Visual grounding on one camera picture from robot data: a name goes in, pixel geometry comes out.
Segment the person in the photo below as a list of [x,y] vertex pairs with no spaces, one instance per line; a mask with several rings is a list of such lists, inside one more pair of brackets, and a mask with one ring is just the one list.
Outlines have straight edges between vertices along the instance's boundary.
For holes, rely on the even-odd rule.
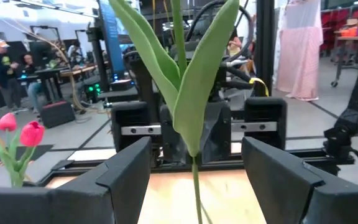
[[[22,56],[25,74],[28,76],[35,76],[36,68],[34,66],[31,54],[24,54]],[[39,113],[41,106],[38,100],[38,94],[42,91],[42,84],[37,79],[32,79],[27,87],[27,95],[32,105],[33,113]]]
[[[238,54],[241,51],[242,48],[242,42],[238,37],[237,29],[234,28],[231,37],[229,39],[229,42],[227,44],[227,52],[229,53],[229,56],[232,57],[235,54]],[[247,72],[250,74],[253,72],[253,66],[254,63],[251,59],[249,59],[246,63],[242,64],[241,66],[237,67],[242,70],[243,72]]]
[[21,90],[17,81],[16,69],[19,64],[12,62],[7,54],[9,45],[0,39],[0,87],[7,107],[10,110],[21,108]]
[[73,44],[69,46],[67,54],[72,66],[79,65],[82,62],[83,54],[78,40],[75,40]]

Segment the green lit computer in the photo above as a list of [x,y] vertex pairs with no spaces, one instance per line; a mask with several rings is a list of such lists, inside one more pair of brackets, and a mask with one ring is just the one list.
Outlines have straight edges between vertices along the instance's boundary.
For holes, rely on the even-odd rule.
[[99,82],[90,82],[84,84],[84,92],[86,100],[90,103],[97,103],[98,96],[101,94],[101,87]]

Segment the black tulip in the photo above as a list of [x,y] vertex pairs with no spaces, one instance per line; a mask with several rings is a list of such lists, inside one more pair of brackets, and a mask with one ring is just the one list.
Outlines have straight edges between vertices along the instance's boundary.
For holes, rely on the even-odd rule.
[[198,224],[203,224],[196,157],[204,126],[204,112],[239,10],[239,0],[223,0],[223,6],[201,38],[191,60],[185,53],[181,1],[171,0],[176,60],[161,46],[147,20],[125,0],[109,0],[128,32],[144,65],[159,88],[173,118],[173,128],[184,140],[192,158]]

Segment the black floor box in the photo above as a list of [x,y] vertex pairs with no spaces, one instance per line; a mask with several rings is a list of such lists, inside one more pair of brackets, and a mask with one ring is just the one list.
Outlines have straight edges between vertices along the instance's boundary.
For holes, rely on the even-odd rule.
[[74,121],[75,114],[69,102],[59,101],[44,106],[40,112],[40,119],[44,126],[50,129]]

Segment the pink hanging cloth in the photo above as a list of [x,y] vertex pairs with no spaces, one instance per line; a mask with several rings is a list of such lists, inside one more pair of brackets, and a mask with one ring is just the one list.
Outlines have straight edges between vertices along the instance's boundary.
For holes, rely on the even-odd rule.
[[275,87],[301,101],[318,99],[319,50],[323,43],[320,0],[288,0],[280,10]]

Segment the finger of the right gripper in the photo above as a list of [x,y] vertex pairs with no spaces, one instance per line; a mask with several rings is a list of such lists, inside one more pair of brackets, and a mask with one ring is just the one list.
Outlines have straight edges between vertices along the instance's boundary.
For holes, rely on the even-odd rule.
[[111,109],[111,132],[116,152],[138,141],[141,135],[123,135],[121,128],[150,124],[146,102],[123,102]]
[[250,97],[244,103],[244,136],[285,149],[287,102],[275,97]]

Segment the black desk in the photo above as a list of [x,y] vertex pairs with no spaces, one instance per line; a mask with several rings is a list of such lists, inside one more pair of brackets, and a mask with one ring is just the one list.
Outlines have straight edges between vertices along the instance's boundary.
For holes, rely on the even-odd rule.
[[47,99],[47,103],[51,104],[53,102],[63,100],[59,78],[60,78],[60,72],[64,69],[66,69],[66,67],[46,68],[43,70],[37,70],[35,71],[35,76],[28,76],[25,73],[23,73],[18,78],[18,80],[20,82],[29,83],[32,79],[36,78],[37,81],[42,84],[42,89]]

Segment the white printed sheet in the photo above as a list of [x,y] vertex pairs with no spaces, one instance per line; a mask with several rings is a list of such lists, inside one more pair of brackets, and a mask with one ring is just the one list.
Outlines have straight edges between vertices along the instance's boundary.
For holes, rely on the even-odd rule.
[[97,161],[106,160],[116,154],[115,149],[92,149],[75,151],[68,160],[71,161]]

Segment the black stand post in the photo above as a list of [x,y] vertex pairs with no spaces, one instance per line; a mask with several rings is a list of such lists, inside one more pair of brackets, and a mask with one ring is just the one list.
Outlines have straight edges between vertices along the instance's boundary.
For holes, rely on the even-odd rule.
[[96,60],[99,71],[101,90],[103,92],[107,92],[109,91],[108,76],[106,73],[106,65],[100,44],[100,40],[103,39],[102,30],[99,27],[89,27],[86,33],[88,35],[88,41],[93,47],[94,58]]

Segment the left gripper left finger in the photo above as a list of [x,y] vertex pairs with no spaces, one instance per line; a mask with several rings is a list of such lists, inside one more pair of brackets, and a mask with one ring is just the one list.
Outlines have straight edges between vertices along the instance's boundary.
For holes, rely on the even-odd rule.
[[0,188],[0,224],[137,224],[150,178],[143,137],[55,188]]

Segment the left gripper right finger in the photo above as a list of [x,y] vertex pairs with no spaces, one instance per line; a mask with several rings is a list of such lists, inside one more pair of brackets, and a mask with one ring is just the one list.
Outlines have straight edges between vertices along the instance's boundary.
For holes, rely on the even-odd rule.
[[242,159],[267,224],[358,224],[358,185],[252,137]]

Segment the black computer case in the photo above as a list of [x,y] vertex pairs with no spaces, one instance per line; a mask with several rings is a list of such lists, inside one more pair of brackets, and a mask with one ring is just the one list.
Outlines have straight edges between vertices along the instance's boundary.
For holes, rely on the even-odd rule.
[[137,88],[131,79],[123,79],[109,84],[109,91],[98,95],[99,100],[109,103],[135,101],[139,99]]

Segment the table with orange items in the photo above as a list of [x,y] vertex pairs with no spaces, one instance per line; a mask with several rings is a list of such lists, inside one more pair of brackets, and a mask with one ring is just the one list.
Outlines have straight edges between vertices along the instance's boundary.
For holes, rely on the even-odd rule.
[[345,26],[334,34],[336,36],[331,61],[336,64],[337,70],[331,86],[335,88],[342,70],[358,70],[358,19],[349,19]]

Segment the red tulip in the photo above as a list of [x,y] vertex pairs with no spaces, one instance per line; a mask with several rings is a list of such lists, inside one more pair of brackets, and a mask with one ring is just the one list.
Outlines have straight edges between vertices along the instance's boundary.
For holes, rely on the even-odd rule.
[[[25,179],[25,172],[29,162],[35,152],[36,147],[43,139],[45,127],[39,124],[38,121],[31,121],[27,123],[20,132],[18,137],[15,137],[9,147],[9,153],[13,158],[13,174],[11,175],[11,182],[13,187],[22,187]],[[17,145],[21,143],[26,147],[25,152],[20,159],[16,159]]]
[[10,176],[11,186],[21,187],[22,178],[16,171],[16,153],[19,144],[19,132],[16,129],[16,117],[13,113],[7,113],[0,119],[0,130],[7,134],[7,143],[0,140],[0,161]]

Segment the blue banner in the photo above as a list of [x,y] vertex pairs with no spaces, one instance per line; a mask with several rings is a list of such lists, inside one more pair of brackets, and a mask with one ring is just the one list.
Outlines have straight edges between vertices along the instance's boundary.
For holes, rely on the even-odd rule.
[[99,0],[99,9],[103,20],[105,43],[108,49],[112,66],[113,78],[115,80],[124,77],[125,66],[122,60],[122,52],[118,39],[116,15],[109,0]]

